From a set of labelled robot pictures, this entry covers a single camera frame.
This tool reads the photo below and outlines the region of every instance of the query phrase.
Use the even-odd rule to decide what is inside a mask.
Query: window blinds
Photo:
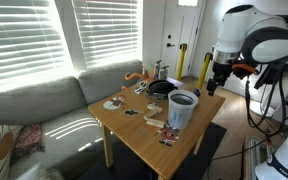
[[[138,0],[73,0],[87,67],[140,57]]]
[[[0,89],[68,72],[61,33],[53,0],[0,0]]]

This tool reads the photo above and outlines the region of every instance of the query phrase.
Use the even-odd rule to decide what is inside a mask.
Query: yellow pole
[[[181,57],[180,57],[180,61],[178,64],[177,78],[176,78],[178,81],[182,77],[183,62],[184,62],[184,57],[185,57],[185,51],[187,49],[187,44],[181,44],[180,49],[181,49]]]
[[[213,58],[212,53],[206,53],[205,58],[204,58],[204,64],[203,64],[203,67],[201,69],[200,77],[197,81],[197,88],[198,89],[202,89],[203,82],[204,82],[205,75],[206,75],[206,71],[207,71],[208,65],[210,63],[210,60],[212,58]]]

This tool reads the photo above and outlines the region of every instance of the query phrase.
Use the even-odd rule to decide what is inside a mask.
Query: door
[[[169,66],[168,76],[176,78],[180,44],[187,44],[182,77],[187,76],[194,56],[194,45],[203,0],[197,6],[180,6],[178,0],[166,0],[162,43],[162,66]]]

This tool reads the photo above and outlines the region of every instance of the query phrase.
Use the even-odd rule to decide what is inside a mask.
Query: table top
[[[171,78],[167,80],[179,89],[193,91],[193,86]],[[158,134],[160,128],[146,124],[144,119],[144,115],[151,111],[147,108],[147,104],[155,102],[163,110],[153,118],[167,121],[168,100],[158,101],[151,98],[146,92],[137,95],[134,90],[138,86],[136,84],[111,97],[91,104],[88,109],[155,172],[164,179],[170,179],[207,129],[225,99],[217,95],[211,97],[206,91],[202,91],[192,119],[187,127],[178,133],[179,139],[169,147],[159,143],[159,140],[162,139],[161,135]],[[125,104],[121,106],[123,108],[118,110],[105,109],[103,104],[116,96],[125,98],[123,101]],[[140,114],[127,116],[124,111],[128,109],[137,110]]]

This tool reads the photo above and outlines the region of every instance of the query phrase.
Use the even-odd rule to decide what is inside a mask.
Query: gray couch
[[[78,78],[67,77],[0,93],[0,124],[41,123],[45,152],[35,152],[10,167],[15,179],[42,162],[73,179],[103,154],[99,122],[87,105],[130,86],[138,79],[124,80],[126,72],[141,72],[141,61],[89,69]]]

